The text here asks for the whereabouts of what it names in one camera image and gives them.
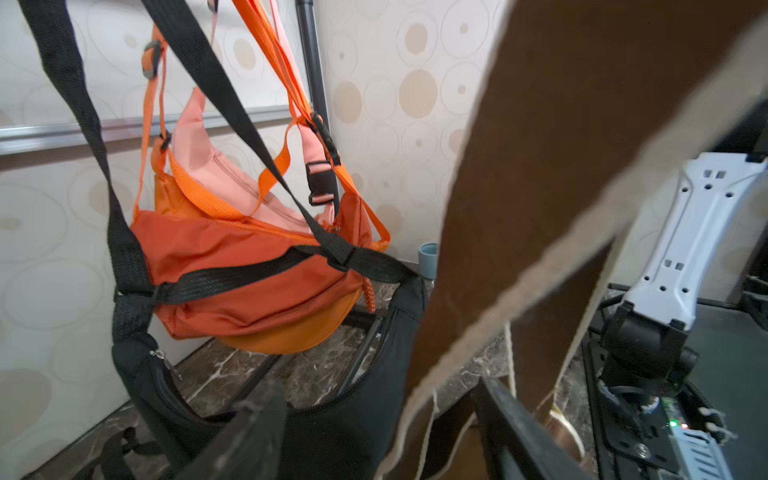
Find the grey-blue cup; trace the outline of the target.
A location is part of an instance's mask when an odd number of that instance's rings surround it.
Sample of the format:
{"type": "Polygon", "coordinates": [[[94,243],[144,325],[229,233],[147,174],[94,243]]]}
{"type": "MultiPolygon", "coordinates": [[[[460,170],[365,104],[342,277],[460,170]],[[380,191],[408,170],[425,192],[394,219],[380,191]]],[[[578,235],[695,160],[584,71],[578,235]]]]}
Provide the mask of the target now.
{"type": "Polygon", "coordinates": [[[420,275],[430,281],[437,278],[439,244],[428,242],[418,248],[418,269],[420,275]]]}

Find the red-orange waist bag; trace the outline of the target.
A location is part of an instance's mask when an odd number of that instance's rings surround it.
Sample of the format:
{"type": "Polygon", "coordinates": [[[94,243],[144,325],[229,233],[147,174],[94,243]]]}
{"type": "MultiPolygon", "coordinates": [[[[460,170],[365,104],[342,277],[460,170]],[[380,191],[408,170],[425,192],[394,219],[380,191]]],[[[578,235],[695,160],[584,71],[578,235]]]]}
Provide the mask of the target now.
{"type": "Polygon", "coordinates": [[[177,340],[297,353],[328,339],[369,282],[331,266],[305,234],[208,218],[175,190],[159,198],[180,211],[138,210],[132,224],[109,224],[115,342],[158,318],[177,340]]]}

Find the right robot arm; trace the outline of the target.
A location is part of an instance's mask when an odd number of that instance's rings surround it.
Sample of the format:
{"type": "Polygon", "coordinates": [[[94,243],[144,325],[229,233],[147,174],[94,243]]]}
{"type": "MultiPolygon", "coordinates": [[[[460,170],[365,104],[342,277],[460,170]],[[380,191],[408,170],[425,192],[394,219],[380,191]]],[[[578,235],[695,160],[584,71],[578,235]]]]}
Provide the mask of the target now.
{"type": "Polygon", "coordinates": [[[638,281],[612,298],[583,341],[598,472],[603,479],[727,479],[725,416],[690,383],[687,346],[698,294],[742,198],[765,173],[762,153],[705,152],[681,169],[638,281]]]}

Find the pink sling bag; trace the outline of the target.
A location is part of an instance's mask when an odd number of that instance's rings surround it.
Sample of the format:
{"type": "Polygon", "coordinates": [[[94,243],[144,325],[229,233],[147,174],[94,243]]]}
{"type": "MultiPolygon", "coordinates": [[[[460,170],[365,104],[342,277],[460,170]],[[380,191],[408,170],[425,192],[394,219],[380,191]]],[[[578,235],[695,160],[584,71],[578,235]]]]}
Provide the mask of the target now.
{"type": "MultiPolygon", "coordinates": [[[[269,3],[270,14],[259,1],[237,1],[235,5],[285,87],[292,119],[289,126],[298,130],[302,141],[309,203],[323,208],[316,219],[329,227],[339,207],[336,177],[326,145],[316,133],[322,118],[316,115],[304,91],[279,3],[269,3]]],[[[170,162],[177,186],[195,207],[212,218],[308,232],[303,216],[271,193],[277,180],[269,171],[262,171],[254,179],[213,146],[202,119],[209,100],[200,88],[194,88],[177,123],[170,162]]]]}

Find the orange sling bag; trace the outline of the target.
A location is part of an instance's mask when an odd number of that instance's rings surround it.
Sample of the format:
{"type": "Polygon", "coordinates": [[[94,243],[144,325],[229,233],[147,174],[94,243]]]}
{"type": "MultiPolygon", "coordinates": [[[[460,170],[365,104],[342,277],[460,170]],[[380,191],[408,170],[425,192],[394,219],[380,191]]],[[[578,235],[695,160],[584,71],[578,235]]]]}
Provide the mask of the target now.
{"type": "MultiPolygon", "coordinates": [[[[384,224],[364,202],[342,165],[323,119],[309,104],[285,37],[277,6],[236,5],[289,98],[292,126],[302,140],[309,202],[326,231],[355,247],[384,251],[384,224]]],[[[173,130],[142,140],[142,167],[154,174],[154,206],[136,207],[133,232],[160,286],[206,273],[234,286],[189,300],[169,295],[155,315],[177,339],[216,337],[227,345],[266,354],[290,354],[326,340],[359,298],[375,300],[367,277],[332,268],[303,251],[315,241],[308,218],[274,194],[291,153],[274,170],[252,177],[217,150],[203,124],[210,96],[195,88],[173,130]]]]}

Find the brown strap bag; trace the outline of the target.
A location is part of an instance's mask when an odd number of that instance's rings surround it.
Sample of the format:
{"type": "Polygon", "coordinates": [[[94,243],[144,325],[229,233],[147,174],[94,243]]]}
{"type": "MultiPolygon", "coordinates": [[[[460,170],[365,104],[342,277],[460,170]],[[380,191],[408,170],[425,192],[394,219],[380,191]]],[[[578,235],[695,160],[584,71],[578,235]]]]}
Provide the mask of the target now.
{"type": "Polygon", "coordinates": [[[572,344],[605,256],[657,186],[767,86],[763,1],[517,1],[458,162],[438,278],[379,479],[408,478],[436,390],[526,312],[572,344]]]}

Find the black bag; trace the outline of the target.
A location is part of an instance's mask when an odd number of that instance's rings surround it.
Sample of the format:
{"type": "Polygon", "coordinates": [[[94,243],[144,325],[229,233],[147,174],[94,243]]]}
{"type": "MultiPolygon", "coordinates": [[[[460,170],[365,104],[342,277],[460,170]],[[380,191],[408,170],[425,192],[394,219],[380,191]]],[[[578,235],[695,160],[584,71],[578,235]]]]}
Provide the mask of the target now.
{"type": "MultiPolygon", "coordinates": [[[[156,91],[164,83],[161,65],[173,52],[200,88],[210,96],[203,124],[212,144],[252,177],[274,170],[271,156],[249,119],[229,78],[189,6],[183,1],[149,1],[151,42],[142,54],[148,86],[147,123],[160,120],[163,103],[156,91]]],[[[405,374],[427,304],[420,277],[399,260],[366,247],[355,247],[322,228],[319,208],[307,202],[289,206],[308,218],[316,251],[339,270],[353,270],[395,286],[382,324],[382,338],[372,364],[351,389],[311,408],[288,406],[278,475],[275,479],[371,479],[389,450],[403,408],[405,374]]],[[[107,225],[132,224],[119,199],[109,199],[107,225]]],[[[175,478],[202,453],[235,417],[234,406],[209,417],[198,415],[183,399],[174,370],[158,342],[147,331],[127,341],[113,339],[112,357],[135,407],[148,425],[153,442],[138,444],[132,431],[114,436],[104,446],[98,467],[108,479],[128,479],[129,452],[162,454],[175,478]]]]}

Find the black clothes rack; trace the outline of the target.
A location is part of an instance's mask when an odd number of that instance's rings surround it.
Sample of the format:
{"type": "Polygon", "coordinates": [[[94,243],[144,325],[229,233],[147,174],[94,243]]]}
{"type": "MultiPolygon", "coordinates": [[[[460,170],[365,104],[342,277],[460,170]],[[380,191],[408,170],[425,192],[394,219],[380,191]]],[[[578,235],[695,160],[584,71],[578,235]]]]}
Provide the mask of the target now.
{"type": "MultiPolygon", "coordinates": [[[[307,80],[309,92],[313,105],[318,108],[319,114],[324,118],[328,117],[327,101],[323,75],[321,68],[320,48],[317,39],[317,29],[314,15],[314,2],[310,0],[295,1],[298,29],[301,38],[305,67],[307,71],[307,80]]],[[[359,348],[342,377],[333,391],[335,397],[351,389],[354,379],[364,363],[370,347],[379,334],[383,320],[370,307],[376,306],[375,293],[371,282],[364,284],[364,295],[367,304],[355,305],[344,319],[343,324],[365,331],[365,337],[359,345],[359,348]]],[[[240,391],[234,396],[232,405],[237,401],[244,400],[260,383],[264,380],[272,368],[281,360],[281,355],[269,355],[254,370],[252,375],[243,384],[240,391]]]]}

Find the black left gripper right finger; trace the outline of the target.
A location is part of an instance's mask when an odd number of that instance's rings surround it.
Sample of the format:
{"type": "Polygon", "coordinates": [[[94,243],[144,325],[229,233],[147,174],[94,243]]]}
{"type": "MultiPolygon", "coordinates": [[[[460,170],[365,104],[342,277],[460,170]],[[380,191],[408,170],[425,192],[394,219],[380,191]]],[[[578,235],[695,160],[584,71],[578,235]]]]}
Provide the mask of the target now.
{"type": "Polygon", "coordinates": [[[473,390],[491,479],[588,479],[549,433],[498,379],[483,377],[473,390]]]}

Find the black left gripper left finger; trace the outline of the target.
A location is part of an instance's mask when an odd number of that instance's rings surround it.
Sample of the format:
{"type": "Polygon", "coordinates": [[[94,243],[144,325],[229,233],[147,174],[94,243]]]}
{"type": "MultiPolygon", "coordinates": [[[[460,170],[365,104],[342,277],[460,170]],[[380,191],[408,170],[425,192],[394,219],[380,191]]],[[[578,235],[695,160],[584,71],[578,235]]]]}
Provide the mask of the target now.
{"type": "Polygon", "coordinates": [[[235,417],[178,479],[275,479],[288,405],[283,385],[269,380],[234,404],[235,417]]]}

